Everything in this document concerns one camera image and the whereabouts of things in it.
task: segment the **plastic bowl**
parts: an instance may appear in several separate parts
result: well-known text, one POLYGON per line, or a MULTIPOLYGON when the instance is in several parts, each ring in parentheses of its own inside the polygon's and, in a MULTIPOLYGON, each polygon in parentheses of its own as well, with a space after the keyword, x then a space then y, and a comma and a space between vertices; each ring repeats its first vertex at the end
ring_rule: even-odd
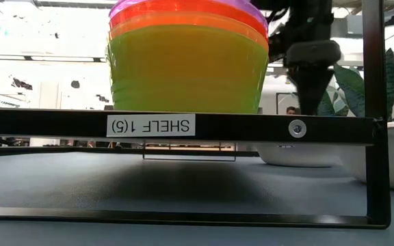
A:
POLYGON ((180 1, 177 0, 149 0, 133 4, 120 11, 109 22, 110 29, 126 20, 153 12, 204 12, 229 17, 251 26, 265 39, 268 39, 267 29, 248 13, 230 5, 208 0, 180 1))
POLYGON ((162 25, 113 39, 108 62, 117 110, 257 113, 267 52, 231 31, 162 25))
MULTIPOLYGON (((109 17, 112 19, 117 13, 119 13, 121 10, 124 10, 128 8, 129 6, 145 2, 147 0, 120 0, 117 2, 112 9, 110 10, 109 17)), ((176 4, 181 4, 183 2, 193 2, 194 0, 176 0, 176 4)), ((249 1, 244 1, 244 0, 206 0, 206 1, 212 1, 212 2, 218 2, 218 3, 225 3, 227 5, 231 5, 238 10, 242 10, 249 15, 253 16, 255 19, 257 19, 261 25, 265 28, 265 30, 268 30, 268 23, 267 20, 265 19, 264 15, 262 15, 261 11, 258 10, 256 7, 254 7, 249 1)))
POLYGON ((268 51, 267 40, 256 30, 239 21, 204 12, 151 12, 130 18, 109 32, 109 40, 143 27, 155 25, 199 25, 233 31, 250 38, 268 51))

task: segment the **shelf label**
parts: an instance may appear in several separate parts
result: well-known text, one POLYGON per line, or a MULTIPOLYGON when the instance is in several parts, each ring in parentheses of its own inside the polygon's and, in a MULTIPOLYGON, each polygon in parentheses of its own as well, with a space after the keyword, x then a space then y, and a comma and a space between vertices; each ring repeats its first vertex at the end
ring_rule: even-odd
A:
POLYGON ((195 114, 107 116, 107 137, 171 137, 195 135, 195 114))

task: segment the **black metal shelf frame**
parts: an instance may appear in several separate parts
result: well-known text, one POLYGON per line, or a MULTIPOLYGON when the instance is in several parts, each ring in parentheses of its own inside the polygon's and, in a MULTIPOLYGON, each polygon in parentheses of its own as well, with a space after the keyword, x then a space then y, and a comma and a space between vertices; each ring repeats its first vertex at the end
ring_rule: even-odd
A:
MULTIPOLYGON (((366 118, 196 114, 196 134, 180 140, 348 144, 366 146, 366 216, 159 213, 54 208, 0 208, 0 220, 160 223, 210 226, 387 228, 391 222, 384 79, 383 0, 363 0, 366 118), (307 133, 294 137, 292 122, 307 133)), ((0 136, 106 138, 108 115, 121 111, 0 109, 0 136)))

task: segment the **purple bowl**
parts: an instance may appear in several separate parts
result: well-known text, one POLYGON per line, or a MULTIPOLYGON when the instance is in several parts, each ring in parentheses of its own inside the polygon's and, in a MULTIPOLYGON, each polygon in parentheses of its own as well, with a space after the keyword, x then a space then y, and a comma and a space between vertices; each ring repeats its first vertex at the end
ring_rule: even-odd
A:
MULTIPOLYGON (((148 0, 119 0, 110 10, 109 17, 112 19, 117 13, 119 13, 119 11, 126 9, 131 5, 141 3, 143 1, 148 1, 148 0)), ((249 15, 255 17, 262 24, 262 26, 264 26, 265 29, 268 30, 268 23, 264 15, 262 15, 261 11, 259 11, 255 6, 253 6, 250 3, 250 0, 208 0, 208 1, 216 1, 219 3, 224 3, 233 6, 238 10, 247 12, 249 15)))

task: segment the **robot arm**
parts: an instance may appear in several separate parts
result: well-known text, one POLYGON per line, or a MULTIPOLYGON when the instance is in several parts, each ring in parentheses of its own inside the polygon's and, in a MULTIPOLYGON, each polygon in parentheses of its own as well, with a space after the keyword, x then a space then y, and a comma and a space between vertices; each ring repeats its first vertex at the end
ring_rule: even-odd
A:
POLYGON ((339 45, 330 40, 332 0, 252 0, 276 21, 289 10, 289 20, 269 37, 269 59, 283 59, 298 90, 302 114, 315 115, 334 72, 328 67, 341 58, 339 45))

